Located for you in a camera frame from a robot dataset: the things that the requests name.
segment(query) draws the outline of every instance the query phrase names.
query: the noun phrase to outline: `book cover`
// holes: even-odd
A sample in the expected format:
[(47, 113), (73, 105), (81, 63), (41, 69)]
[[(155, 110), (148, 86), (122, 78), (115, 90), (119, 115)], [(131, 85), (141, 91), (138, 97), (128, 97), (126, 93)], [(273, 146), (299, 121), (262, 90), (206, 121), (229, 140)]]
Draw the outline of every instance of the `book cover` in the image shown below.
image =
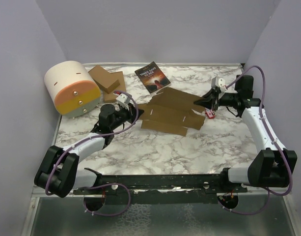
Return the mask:
[(136, 70), (135, 73), (150, 93), (157, 92), (171, 84), (170, 80), (168, 80), (154, 61)]

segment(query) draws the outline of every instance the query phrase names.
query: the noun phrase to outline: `folded cardboard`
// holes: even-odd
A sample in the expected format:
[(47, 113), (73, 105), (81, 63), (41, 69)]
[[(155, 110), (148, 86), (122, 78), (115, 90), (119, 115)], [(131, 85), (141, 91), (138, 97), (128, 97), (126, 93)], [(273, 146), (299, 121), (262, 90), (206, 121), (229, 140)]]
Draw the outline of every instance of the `folded cardboard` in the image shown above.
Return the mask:
[(188, 131), (188, 129), (185, 127), (181, 127), (173, 124), (161, 123), (154, 120), (143, 120), (141, 124), (141, 128), (156, 130), (156, 131), (169, 133), (169, 134), (177, 134), (182, 136), (186, 136), (186, 133)]
[(89, 71), (90, 76), (97, 83), (99, 88), (107, 93), (111, 93), (120, 85), (119, 80), (104, 68), (97, 65)]
[(205, 108), (194, 105), (200, 97), (173, 88), (164, 88), (152, 97), (148, 104), (139, 104), (143, 109), (141, 128), (186, 136), (187, 129), (199, 130), (205, 117), (196, 114)]
[(191, 109), (200, 113), (205, 111), (204, 107), (194, 105), (194, 101), (200, 99), (199, 96), (179, 91), (174, 88), (164, 88), (157, 94), (158, 95), (152, 97), (149, 104), (158, 104), (163, 107), (181, 111), (190, 111)]
[[(120, 91), (126, 92), (123, 72), (122, 71), (113, 72), (113, 73), (111, 73), (111, 75), (114, 78), (116, 78), (120, 83), (120, 85), (117, 88), (115, 88), (115, 90), (120, 90)], [(104, 102), (115, 102), (117, 95), (114, 95), (113, 91), (111, 93), (107, 93), (107, 92), (103, 91)]]

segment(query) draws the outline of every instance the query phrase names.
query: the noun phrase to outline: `cream cylinder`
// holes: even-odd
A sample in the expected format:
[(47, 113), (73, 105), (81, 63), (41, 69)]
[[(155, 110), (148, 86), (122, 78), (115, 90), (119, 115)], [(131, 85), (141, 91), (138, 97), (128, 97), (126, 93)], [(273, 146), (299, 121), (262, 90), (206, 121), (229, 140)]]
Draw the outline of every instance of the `cream cylinder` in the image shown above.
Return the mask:
[(100, 102), (99, 87), (77, 61), (65, 61), (53, 66), (47, 71), (44, 82), (55, 108), (62, 115), (80, 116)]

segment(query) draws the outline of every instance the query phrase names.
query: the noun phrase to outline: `marble surface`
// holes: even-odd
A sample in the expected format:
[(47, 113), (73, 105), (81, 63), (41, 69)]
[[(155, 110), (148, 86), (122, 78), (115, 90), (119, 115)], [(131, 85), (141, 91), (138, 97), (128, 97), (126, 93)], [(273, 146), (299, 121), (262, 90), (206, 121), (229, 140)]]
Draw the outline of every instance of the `marble surface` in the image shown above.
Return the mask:
[[(152, 97), (134, 73), (141, 67), (105, 67), (109, 72), (123, 71), (127, 92), (137, 103)], [(172, 88), (199, 96), (210, 89), (213, 77), (222, 77), (229, 84), (241, 74), (240, 65), (160, 68)], [(97, 107), (75, 119), (62, 117), (56, 145), (85, 137), (97, 122), (99, 111)], [(215, 119), (206, 119), (199, 131), (189, 128), (186, 137), (141, 129), (138, 121), (132, 129), (115, 136), (107, 148), (81, 162), (79, 169), (89, 167), (105, 175), (155, 175), (210, 174), (220, 173), (224, 167), (248, 166), (256, 156), (256, 147), (247, 126), (225, 108), (216, 115)]]

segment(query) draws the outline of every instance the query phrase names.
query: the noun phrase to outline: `red tag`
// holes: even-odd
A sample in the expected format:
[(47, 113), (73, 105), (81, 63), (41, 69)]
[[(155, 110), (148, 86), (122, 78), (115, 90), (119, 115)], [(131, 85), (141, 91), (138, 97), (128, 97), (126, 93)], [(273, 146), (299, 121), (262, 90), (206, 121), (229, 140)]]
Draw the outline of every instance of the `red tag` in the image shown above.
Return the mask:
[(213, 119), (213, 118), (216, 117), (215, 112), (213, 112), (212, 110), (209, 110), (209, 109), (207, 109), (207, 108), (206, 108), (205, 114), (207, 115), (207, 117), (208, 117), (209, 119)]

